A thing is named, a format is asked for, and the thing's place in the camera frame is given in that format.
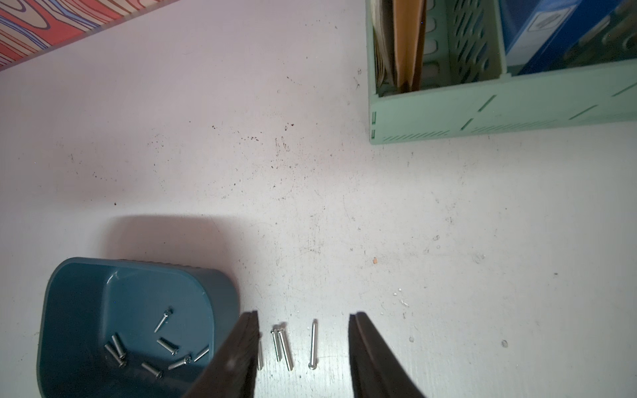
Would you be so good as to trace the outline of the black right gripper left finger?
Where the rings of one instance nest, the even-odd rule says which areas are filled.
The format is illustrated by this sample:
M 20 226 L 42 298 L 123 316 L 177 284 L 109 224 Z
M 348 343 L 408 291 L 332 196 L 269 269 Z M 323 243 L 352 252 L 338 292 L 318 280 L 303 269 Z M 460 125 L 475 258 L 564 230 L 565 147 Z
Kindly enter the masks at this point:
M 252 398 L 259 342 L 258 312 L 243 313 L 212 361 L 183 397 Z

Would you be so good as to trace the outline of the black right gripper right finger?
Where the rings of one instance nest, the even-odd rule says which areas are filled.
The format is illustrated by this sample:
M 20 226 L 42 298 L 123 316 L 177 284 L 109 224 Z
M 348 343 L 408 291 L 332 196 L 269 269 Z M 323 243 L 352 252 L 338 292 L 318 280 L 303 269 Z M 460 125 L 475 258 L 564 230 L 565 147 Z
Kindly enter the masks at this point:
M 348 342 L 355 397 L 425 397 L 366 313 L 350 315 Z

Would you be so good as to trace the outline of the teal plastic storage box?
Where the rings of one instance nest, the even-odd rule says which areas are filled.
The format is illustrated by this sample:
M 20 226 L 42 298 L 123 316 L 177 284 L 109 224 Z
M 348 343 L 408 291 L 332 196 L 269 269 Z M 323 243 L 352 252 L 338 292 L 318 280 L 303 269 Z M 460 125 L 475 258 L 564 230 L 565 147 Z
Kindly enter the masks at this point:
M 154 328 L 164 310 L 173 314 Z M 180 397 L 239 317 L 231 279 L 218 270 L 70 258 L 46 287 L 37 359 L 44 397 Z M 117 333 L 126 358 L 111 340 Z M 172 356 L 156 343 L 178 346 Z

